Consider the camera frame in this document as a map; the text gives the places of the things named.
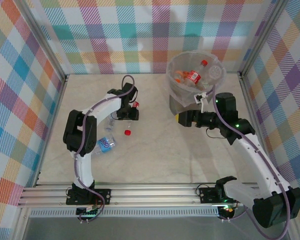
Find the marble surface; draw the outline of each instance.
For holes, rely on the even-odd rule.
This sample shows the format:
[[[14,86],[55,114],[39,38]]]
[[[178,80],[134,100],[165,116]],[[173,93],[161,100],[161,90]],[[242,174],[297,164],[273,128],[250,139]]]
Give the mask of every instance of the marble surface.
[[[121,87],[124,75],[71,75],[48,143],[39,176],[40,182],[72,182],[74,161],[63,134],[71,110],[83,110],[98,102],[112,88]],[[92,157],[92,174],[96,182],[215,182],[235,176],[242,182],[255,182],[247,163],[226,139],[212,139],[205,128],[177,124],[169,109],[169,94],[164,74],[135,74],[140,103],[139,121],[132,124],[130,136],[124,135],[127,122],[116,121],[114,149]],[[237,100],[239,117],[249,117],[236,74],[228,74],[218,92],[231,92]],[[104,122],[97,138],[105,135]],[[221,137],[217,129],[208,131]]]

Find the metal bar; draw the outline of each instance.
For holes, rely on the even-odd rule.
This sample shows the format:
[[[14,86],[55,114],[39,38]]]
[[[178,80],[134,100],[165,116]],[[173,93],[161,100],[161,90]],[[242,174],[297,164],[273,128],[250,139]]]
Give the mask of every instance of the metal bar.
[[[62,83],[61,92],[59,94],[59,99],[58,99],[58,102],[56,104],[56,109],[55,109],[54,115],[52,117],[52,123],[51,123],[50,128],[48,129],[47,138],[46,138],[46,141],[45,141],[44,146],[43,146],[43,151],[42,151],[42,154],[40,156],[39,163],[38,163],[38,165],[35,169],[35,174],[34,174],[34,179],[33,179],[33,182],[32,182],[32,186],[35,186],[37,181],[38,181],[38,177],[39,177],[42,165],[44,163],[44,159],[45,159],[45,155],[46,155],[46,151],[47,151],[47,146],[48,146],[48,143],[49,143],[51,135],[52,135],[52,129],[55,126],[57,116],[58,116],[58,113],[59,113],[59,110],[60,110],[60,107],[61,107],[62,99],[64,98],[64,94],[65,94],[65,91],[66,91],[66,87],[67,87],[67,81]]]
[[[32,4],[36,10],[36,13],[38,14],[38,18],[40,19],[40,23],[45,27],[45,29],[47,30],[50,38],[51,38],[51,42],[54,44],[54,47],[56,49],[56,51],[60,54],[60,57],[63,60],[63,68],[65,70],[66,74],[72,74],[74,73],[74,70],[72,68],[72,65],[69,62],[69,59],[64,51],[64,48],[62,47],[60,40],[54,30],[54,28],[52,27],[52,24],[45,12],[44,7],[42,6],[40,0],[31,0]]]
[[[24,0],[14,0],[14,3],[19,9],[21,15],[24,17],[26,23],[29,25],[31,32],[33,33],[34,37],[36,38],[39,45],[43,49],[48,60],[51,62],[52,66],[54,67],[58,75],[63,79],[63,81],[65,81],[66,73],[64,72],[55,53],[53,52],[49,43],[47,42],[47,39],[44,33],[42,32],[41,27],[38,25],[34,15],[29,9],[28,4]]]
[[[251,67],[255,63],[262,47],[264,46],[265,42],[267,41],[271,31],[275,27],[277,20],[279,19],[281,13],[285,9],[288,1],[287,0],[278,0],[275,3],[273,8],[273,12],[271,13],[268,21],[265,23],[264,31],[260,34],[258,40],[256,41],[255,47],[252,49],[248,59],[246,60],[246,64],[242,70],[242,76],[245,78],[247,73],[250,71]]]
[[[239,83],[240,83],[241,90],[242,90],[242,93],[243,93],[243,98],[244,98],[244,101],[245,101],[245,105],[246,105],[246,108],[248,110],[250,120],[252,122],[252,126],[255,130],[256,135],[258,136],[261,147],[263,148],[265,153],[269,156],[267,145],[266,145],[266,142],[264,140],[264,137],[263,137],[263,134],[262,134],[262,131],[261,131],[261,128],[260,128],[260,124],[259,124],[259,121],[258,121],[257,114],[254,110],[253,105],[252,105],[251,98],[249,96],[247,86],[245,84],[245,81],[242,80],[242,78],[239,74],[238,74],[238,77],[239,77]]]
[[[36,189],[42,189],[42,188],[70,188],[72,182],[40,182],[36,185],[35,188],[28,187],[27,190],[36,190]],[[153,188],[159,188],[159,189],[189,189],[189,188],[196,188],[199,184],[205,184],[209,187],[214,187],[216,185],[215,182],[193,182],[193,183],[173,183],[173,182],[167,182],[167,183],[144,183],[144,182],[131,182],[131,183],[125,183],[125,182],[98,182],[95,184],[95,187],[101,188],[101,189],[153,189]],[[257,187],[257,183],[255,182],[243,182],[244,185],[250,186],[252,188]]]
[[[31,213],[31,208],[18,209],[19,214],[17,214],[17,222],[12,224],[12,231],[9,235],[9,240],[21,240],[24,237],[28,219]]]
[[[195,190],[199,183],[101,183],[98,188],[111,189],[111,200],[108,207],[193,207],[193,206],[225,206],[228,203],[200,204]],[[257,188],[255,183],[248,186]],[[19,207],[74,207],[66,205],[66,190],[70,183],[41,184],[34,188],[25,188]]]
[[[247,36],[246,41],[244,42],[243,46],[241,47],[241,54],[238,60],[235,63],[234,70],[237,72],[240,71],[240,66],[245,58],[245,55],[255,37],[256,32],[258,31],[258,28],[263,20],[264,15],[267,12],[267,9],[269,8],[272,0],[264,0],[261,4],[260,10],[258,12],[258,15],[256,19],[254,20],[253,26],[250,30],[250,34]]]
[[[300,240],[300,222],[299,217],[291,219],[289,222],[288,234],[290,239]]]
[[[124,218],[178,218],[178,217],[216,217],[217,206],[192,207],[107,207],[100,217]],[[76,218],[76,208],[32,208],[30,218]]]

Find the transparent container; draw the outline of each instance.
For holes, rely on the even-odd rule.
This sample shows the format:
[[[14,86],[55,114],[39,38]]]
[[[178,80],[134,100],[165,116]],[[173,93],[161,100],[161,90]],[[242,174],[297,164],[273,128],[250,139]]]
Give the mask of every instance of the transparent container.
[[[116,118],[116,116],[117,116],[116,112],[113,112],[112,114],[110,114],[109,116],[107,116],[107,118],[105,119],[104,129],[107,132],[112,132],[114,130],[115,121],[116,121],[114,118]]]
[[[109,133],[103,138],[96,141],[96,145],[92,151],[92,154],[100,155],[112,150],[116,145],[114,136]]]
[[[174,74],[176,71],[187,71],[195,69],[203,60],[208,62],[206,71],[202,76],[200,89],[196,87],[180,84],[175,81]],[[186,51],[172,58],[166,68],[166,82],[168,83],[169,94],[174,100],[179,102],[183,107],[195,103],[194,95],[202,92],[209,92],[213,85],[218,88],[226,79],[227,71],[218,60],[217,56],[207,52]]]

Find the plaid fabric backdrop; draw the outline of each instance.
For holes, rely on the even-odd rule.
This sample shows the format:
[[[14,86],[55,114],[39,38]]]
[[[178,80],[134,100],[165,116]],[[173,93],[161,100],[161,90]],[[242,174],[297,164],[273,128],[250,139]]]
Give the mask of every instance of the plaid fabric backdrop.
[[[165,73],[183,51],[205,50],[227,71],[270,0],[27,0],[68,74]]]
[[[269,5],[269,7],[267,8],[265,15],[263,16],[262,21],[261,21],[257,31],[255,32],[255,34],[253,36],[253,39],[250,43],[250,46],[249,46],[248,50],[246,51],[246,53],[243,57],[243,61],[240,65],[239,72],[242,72],[243,68],[245,67],[247,59],[250,56],[251,51],[256,46],[258,38],[260,37],[261,33],[264,31],[264,29],[267,25],[266,22],[269,20],[269,18],[271,16],[271,13],[273,12],[277,1],[278,0],[271,0],[271,3]]]
[[[33,180],[61,79],[12,0],[0,0],[0,240]]]
[[[272,162],[300,186],[300,0],[288,2],[247,85]]]

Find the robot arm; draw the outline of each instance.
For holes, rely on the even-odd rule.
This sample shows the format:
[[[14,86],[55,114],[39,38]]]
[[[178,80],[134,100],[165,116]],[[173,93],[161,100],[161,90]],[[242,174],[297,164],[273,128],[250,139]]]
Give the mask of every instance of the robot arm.
[[[122,89],[111,89],[107,92],[103,99],[107,101],[101,103],[93,109],[86,108],[83,111],[72,110],[69,113],[66,123],[63,142],[70,151],[72,157],[75,157],[76,152],[80,149],[84,136],[84,144],[81,151],[76,155],[77,176],[75,177],[72,190],[69,190],[69,198],[66,204],[69,205],[86,205],[94,204],[95,196],[87,191],[84,186],[89,189],[94,189],[95,181],[92,176],[91,155],[97,144],[97,126],[111,113],[117,113],[118,120],[138,120],[139,110],[136,107],[131,107],[129,104],[136,95],[137,88],[130,83],[126,83]],[[85,129],[83,135],[83,119],[88,113],[85,121]]]
[[[241,135],[229,129],[218,118],[215,112],[203,112],[200,110],[189,110],[180,113],[177,116],[179,124],[185,127],[191,127],[192,122],[196,123],[196,127],[208,127],[210,129],[218,128],[223,137],[229,144],[246,160],[250,165],[250,170],[254,174],[258,188],[251,188],[233,176],[228,176],[216,181],[214,188],[214,197],[219,202],[227,202],[228,200],[236,200],[253,211],[258,223],[264,228],[268,228],[274,224],[282,223],[287,218],[287,210],[282,190],[282,185],[290,205],[290,218],[297,216],[300,209],[300,188],[292,188],[290,184],[279,174],[264,150],[261,148],[255,130],[246,119],[238,118],[236,109],[236,99],[232,93],[219,93],[216,95],[216,105],[222,118],[233,128],[244,134],[253,142],[258,150],[255,150],[250,143],[242,138]],[[275,174],[278,176],[277,182],[265,161],[259,155],[259,152],[265,156],[265,160],[269,163]]]

